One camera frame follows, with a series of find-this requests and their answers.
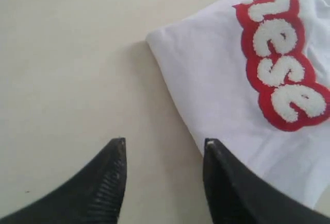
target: red and white logo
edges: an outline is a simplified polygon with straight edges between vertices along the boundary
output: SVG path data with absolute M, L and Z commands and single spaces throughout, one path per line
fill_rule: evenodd
M 243 27 L 246 74 L 259 92 L 265 118 L 284 131 L 320 124 L 330 117 L 330 91 L 316 83 L 302 54 L 305 28 L 299 0 L 254 0 L 234 6 Z

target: red logo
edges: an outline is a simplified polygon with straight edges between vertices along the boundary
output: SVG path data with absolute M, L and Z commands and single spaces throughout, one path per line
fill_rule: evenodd
M 284 131 L 320 124 L 330 117 L 330 91 L 316 83 L 302 54 L 305 28 L 299 0 L 254 0 L 234 6 L 243 27 L 246 74 L 259 92 L 265 118 Z

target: white t-shirt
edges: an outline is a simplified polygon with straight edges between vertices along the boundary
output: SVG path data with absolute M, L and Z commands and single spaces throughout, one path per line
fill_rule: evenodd
M 146 38 L 203 152 L 314 207 L 330 182 L 330 0 L 220 0 Z

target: white fabric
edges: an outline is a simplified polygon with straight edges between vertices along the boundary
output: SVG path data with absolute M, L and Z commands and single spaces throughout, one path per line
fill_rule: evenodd
M 263 115 L 258 104 L 259 92 L 246 76 L 247 58 L 241 47 L 243 28 L 233 7 L 252 1 L 220 0 L 181 22 L 151 32 L 146 40 L 201 152 L 204 139 L 216 137 L 260 177 L 293 199 L 314 207 L 330 182 L 330 121 L 284 131 Z M 262 23 L 264 15 L 288 9 L 288 0 L 274 3 L 277 1 L 280 7 L 256 5 L 250 9 L 251 20 Z M 316 82 L 328 90 L 330 0 L 299 0 L 299 3 L 299 18 L 306 37 L 302 54 L 311 63 Z M 285 35 L 268 39 L 274 45 L 273 50 L 285 56 L 299 38 L 281 21 L 272 25 L 282 26 Z M 281 85 L 286 73 L 292 82 L 300 82 L 306 72 L 299 68 L 299 59 L 295 57 L 284 57 L 282 66 L 273 66 L 267 59 L 268 44 L 261 45 L 260 38 L 267 36 L 272 34 L 255 36 L 254 49 L 265 56 L 258 68 L 258 77 L 268 79 L 265 84 L 275 88 L 272 95 L 275 112 L 282 112 L 280 116 L 288 124 L 295 122 L 298 113 L 290 106 L 293 98 L 308 118 L 324 115 L 329 99 L 300 83 Z

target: folded shirt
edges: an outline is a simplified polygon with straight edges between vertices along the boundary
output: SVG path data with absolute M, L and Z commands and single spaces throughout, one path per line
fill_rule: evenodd
M 330 0 L 220 0 L 146 38 L 200 151 L 313 208 L 330 182 Z

